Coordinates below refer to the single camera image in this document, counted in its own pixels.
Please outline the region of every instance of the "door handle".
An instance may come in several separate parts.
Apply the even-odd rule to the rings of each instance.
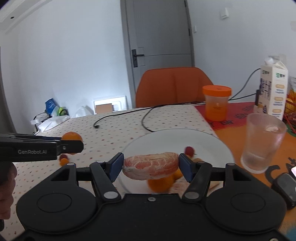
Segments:
[[[132,49],[131,53],[132,53],[132,56],[133,56],[133,67],[136,68],[136,67],[138,67],[137,57],[143,57],[145,55],[144,54],[137,54],[136,49]]]

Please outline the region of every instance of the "orange chair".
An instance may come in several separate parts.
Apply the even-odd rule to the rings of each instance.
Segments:
[[[136,107],[205,101],[202,87],[212,85],[199,68],[180,67],[146,71],[136,93]]]

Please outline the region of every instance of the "polka dot tablecloth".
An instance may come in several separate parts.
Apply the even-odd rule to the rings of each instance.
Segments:
[[[79,133],[83,138],[84,150],[82,153],[68,155],[68,157],[70,162],[76,163],[77,167],[87,167],[95,161],[110,160],[134,139],[150,133],[141,126],[141,119],[147,112],[148,110],[139,110],[133,113],[108,117],[98,123],[100,125],[99,129],[93,127],[94,122],[107,114],[73,118],[47,132],[43,132],[41,135],[61,137],[69,131]],[[189,128],[216,136],[209,124],[192,105],[156,108],[145,118],[144,124],[153,131],[169,128]],[[1,232],[1,235],[6,240],[12,240],[24,231],[15,211],[19,198],[60,168],[58,160],[21,162],[15,163],[15,165],[18,175],[13,192],[12,215],[9,220],[5,221],[5,228]],[[122,194],[122,187],[117,182],[114,184]],[[79,182],[79,186],[93,193],[90,182]]]

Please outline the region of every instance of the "red cherry tomato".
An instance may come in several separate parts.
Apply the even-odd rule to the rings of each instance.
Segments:
[[[194,155],[194,149],[193,149],[193,147],[191,147],[191,146],[187,146],[186,148],[185,148],[185,150],[184,150],[184,154],[186,154],[186,155],[188,155],[188,156],[190,156],[190,157],[193,157],[193,155]]]
[[[61,154],[61,155],[60,155],[59,159],[60,159],[60,160],[62,160],[63,158],[66,158],[66,159],[68,159],[68,157],[67,157],[67,155],[66,155],[66,154]]]

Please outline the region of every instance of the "peeled pomelo segment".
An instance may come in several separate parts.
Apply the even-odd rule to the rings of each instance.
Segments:
[[[132,156],[124,160],[122,171],[134,180],[160,179],[178,170],[178,158],[174,152]]]

